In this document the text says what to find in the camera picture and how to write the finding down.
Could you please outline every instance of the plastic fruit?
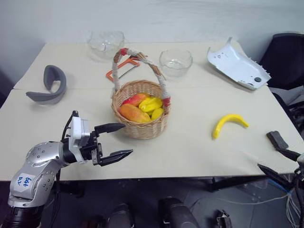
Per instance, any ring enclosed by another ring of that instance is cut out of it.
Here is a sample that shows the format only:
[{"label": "plastic fruit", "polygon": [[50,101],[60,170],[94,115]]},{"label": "plastic fruit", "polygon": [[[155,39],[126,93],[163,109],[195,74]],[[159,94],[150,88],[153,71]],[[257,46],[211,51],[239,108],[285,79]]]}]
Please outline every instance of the plastic fruit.
[{"label": "plastic fruit", "polygon": [[151,117],[154,111],[148,112],[147,114]]},{"label": "plastic fruit", "polygon": [[222,117],[220,119],[220,121],[218,122],[218,124],[214,128],[213,133],[212,133],[213,138],[216,139],[219,136],[219,132],[220,132],[222,126],[227,121],[238,122],[238,123],[241,123],[244,127],[249,127],[249,125],[244,121],[244,119],[241,115],[238,115],[238,114],[225,115],[224,117]]},{"label": "plastic fruit", "polygon": [[131,104],[134,106],[138,106],[143,100],[145,100],[147,97],[150,97],[149,94],[143,93],[143,94],[135,94],[134,96],[130,97],[129,99],[125,100],[122,104]]},{"label": "plastic fruit", "polygon": [[162,100],[158,97],[146,98],[143,102],[139,104],[139,108],[145,113],[154,111],[155,109],[158,109],[160,107],[162,107]]},{"label": "plastic fruit", "polygon": [[152,113],[151,119],[152,119],[152,120],[156,120],[156,119],[158,119],[162,114],[163,114],[163,109],[162,109],[162,108],[155,109],[155,110],[153,111],[153,113]]},{"label": "plastic fruit", "polygon": [[143,112],[138,107],[135,107],[132,104],[123,104],[119,108],[118,112],[124,118],[131,120],[133,122],[147,123],[151,121],[151,118],[147,113]]}]

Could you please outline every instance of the toy banana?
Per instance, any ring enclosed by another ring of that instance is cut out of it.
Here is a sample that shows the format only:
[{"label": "toy banana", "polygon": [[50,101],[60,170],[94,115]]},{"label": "toy banana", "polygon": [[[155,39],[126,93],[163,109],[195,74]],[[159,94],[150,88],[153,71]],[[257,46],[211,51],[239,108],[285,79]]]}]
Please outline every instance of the toy banana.
[{"label": "toy banana", "polygon": [[224,117],[222,117],[220,119],[220,121],[218,122],[218,124],[216,125],[216,127],[213,130],[212,136],[214,139],[216,139],[219,136],[219,132],[220,132],[222,126],[227,121],[238,122],[238,123],[243,124],[244,127],[249,127],[249,125],[244,121],[242,116],[240,116],[238,114],[225,115]]}]

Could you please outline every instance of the glass bowl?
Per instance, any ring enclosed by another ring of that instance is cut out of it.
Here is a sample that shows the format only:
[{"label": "glass bowl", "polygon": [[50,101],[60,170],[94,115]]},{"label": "glass bowl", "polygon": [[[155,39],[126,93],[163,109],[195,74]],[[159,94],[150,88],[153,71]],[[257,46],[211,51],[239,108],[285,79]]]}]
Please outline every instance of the glass bowl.
[{"label": "glass bowl", "polygon": [[113,59],[116,52],[124,47],[124,33],[113,32],[92,32],[88,41],[94,54],[103,59]]},{"label": "glass bowl", "polygon": [[178,49],[163,51],[159,61],[161,71],[169,80],[178,80],[186,75],[193,62],[189,51]]}]

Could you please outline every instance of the gray curved foam piece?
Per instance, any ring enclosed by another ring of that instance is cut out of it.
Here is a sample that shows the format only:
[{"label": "gray curved foam piece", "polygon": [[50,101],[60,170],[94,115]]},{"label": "gray curved foam piece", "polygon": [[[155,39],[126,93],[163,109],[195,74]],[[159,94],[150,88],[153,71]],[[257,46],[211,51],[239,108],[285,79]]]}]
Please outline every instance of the gray curved foam piece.
[{"label": "gray curved foam piece", "polygon": [[66,75],[63,71],[57,66],[48,65],[44,70],[43,83],[44,86],[51,90],[54,81],[60,81],[59,89],[54,93],[36,93],[36,92],[26,92],[26,95],[33,101],[38,102],[39,104],[55,104],[59,102],[66,92],[67,89],[67,80]]}]

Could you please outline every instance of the toy mango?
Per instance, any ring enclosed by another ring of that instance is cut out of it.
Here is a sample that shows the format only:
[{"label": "toy mango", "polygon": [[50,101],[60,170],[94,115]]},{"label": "toy mango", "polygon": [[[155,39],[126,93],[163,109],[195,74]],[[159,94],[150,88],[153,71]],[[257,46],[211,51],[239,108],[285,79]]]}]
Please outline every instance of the toy mango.
[{"label": "toy mango", "polygon": [[143,94],[135,94],[134,96],[130,97],[129,99],[125,100],[122,104],[131,104],[134,106],[138,106],[144,99],[147,97],[150,97],[149,94],[143,93]]},{"label": "toy mango", "polygon": [[150,116],[147,113],[144,113],[138,107],[135,107],[132,104],[123,104],[118,112],[124,118],[131,120],[137,123],[147,123],[151,121]]},{"label": "toy mango", "polygon": [[152,113],[151,119],[152,120],[156,120],[158,119],[161,115],[163,114],[163,109],[162,108],[158,108],[155,109]]},{"label": "toy mango", "polygon": [[139,104],[139,108],[145,113],[154,111],[155,109],[158,109],[160,107],[162,107],[162,100],[158,97],[148,97]]}]

